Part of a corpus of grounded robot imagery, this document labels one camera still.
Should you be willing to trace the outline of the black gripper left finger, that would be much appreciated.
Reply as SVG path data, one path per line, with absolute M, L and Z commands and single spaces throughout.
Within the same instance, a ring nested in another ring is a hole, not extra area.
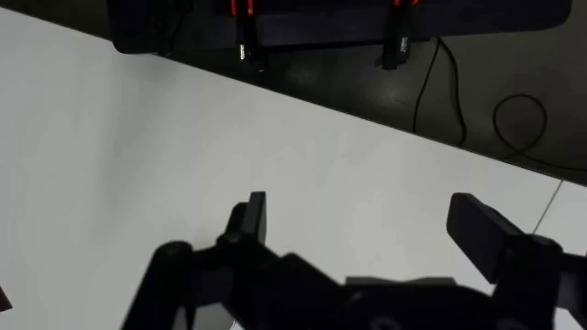
M 221 241 L 254 240 L 265 241 L 265 194 L 253 190 L 247 201 L 238 201 L 229 216 Z

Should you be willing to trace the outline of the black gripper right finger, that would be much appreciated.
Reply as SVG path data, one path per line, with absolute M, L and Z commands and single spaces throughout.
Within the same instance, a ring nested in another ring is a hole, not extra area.
M 502 212 L 469 192 L 451 196 L 445 229 L 465 258 L 491 284 L 498 282 L 515 249 L 555 245 L 546 236 L 524 232 Z

